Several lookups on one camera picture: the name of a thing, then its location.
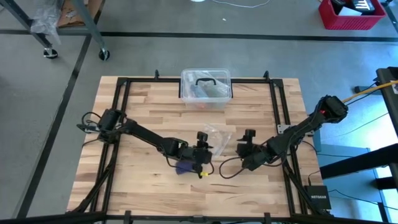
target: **yellow object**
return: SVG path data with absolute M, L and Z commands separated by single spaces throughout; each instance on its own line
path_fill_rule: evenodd
M 370 92 L 372 92 L 374 90 L 378 90 L 378 89 L 381 89 L 381 88 L 384 88 L 384 87 L 387 87 L 387 86 L 391 86 L 393 84 L 398 84 L 398 80 L 397 81 L 393 81 L 393 82 L 389 82 L 389 83 L 385 83 L 383 85 L 379 85 L 379 86 L 376 86 L 376 87 L 373 87 L 373 88 L 370 88 L 370 89 L 367 89 L 367 90 L 364 90 L 364 91 L 362 91 L 360 93 L 357 93 L 357 94 L 355 94 L 355 95 L 343 100 L 343 103 L 346 103 L 347 101 L 350 101 L 350 100 L 352 100 L 353 98 L 356 98 L 359 95 L 370 93 Z

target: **clear plastic bin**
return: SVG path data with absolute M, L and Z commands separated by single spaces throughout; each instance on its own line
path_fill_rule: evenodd
M 181 99 L 191 110 L 222 110 L 232 98 L 231 74 L 223 68 L 185 69 Z

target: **red crate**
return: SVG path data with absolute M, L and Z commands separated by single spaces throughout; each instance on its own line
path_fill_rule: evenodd
M 330 30 L 369 30 L 381 18 L 386 16 L 384 8 L 379 0 L 371 0 L 375 8 L 371 16 L 338 16 L 331 5 L 330 0 L 323 0 L 319 6 L 319 13 L 326 29 Z

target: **purple object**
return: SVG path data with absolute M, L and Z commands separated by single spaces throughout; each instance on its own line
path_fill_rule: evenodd
M 175 164 L 175 166 L 176 166 L 175 172 L 177 173 L 177 175 L 184 174 L 184 173 L 190 172 L 192 170 L 192 163 L 191 162 L 178 161 Z

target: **butcher block tabletop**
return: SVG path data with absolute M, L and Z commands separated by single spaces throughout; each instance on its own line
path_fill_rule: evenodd
M 101 78 L 93 112 L 102 114 L 111 107 L 117 79 L 118 77 Z M 292 124 L 297 124 L 307 117 L 299 80 L 285 78 L 283 81 L 290 119 Z M 175 169 L 167 165 L 165 157 L 153 146 L 123 134 L 108 215 L 124 215 L 126 210 L 130 210 L 134 215 L 263 217 L 264 213 L 269 212 L 272 217 L 289 217 L 281 167 L 260 166 L 252 172 L 245 170 L 232 179 L 221 178 L 218 170 L 224 160 L 237 156 L 236 140 L 242 138 L 245 129 L 257 131 L 254 138 L 256 144 L 277 135 L 269 85 L 234 83 L 233 99 L 224 110 L 217 111 L 186 109 L 178 98 L 178 90 L 178 83 L 133 82 L 127 102 L 127 117 L 163 137 L 183 139 L 190 145 L 196 143 L 197 132 L 203 131 L 205 124 L 232 132 L 222 155 L 213 156 L 214 174 L 202 179 L 192 173 L 177 175 Z M 278 91 L 277 101 L 283 120 Z M 87 134 L 85 141 L 96 137 L 95 133 Z M 77 207 L 94 186 L 102 148 L 103 143 L 99 141 L 83 147 L 68 210 Z M 308 175 L 319 170 L 317 156 L 310 145 L 301 143 L 297 157 L 303 184 L 307 184 Z M 210 165 L 204 165 L 203 168 L 211 171 Z M 223 175 L 232 175 L 240 168 L 241 161 L 236 159 L 227 162 L 221 171 Z M 322 184 L 319 172 L 311 175 L 311 181 L 315 185 Z M 295 208 L 299 212 L 298 194 L 293 184 L 292 187 Z M 103 194 L 104 187 L 99 193 L 99 209 Z

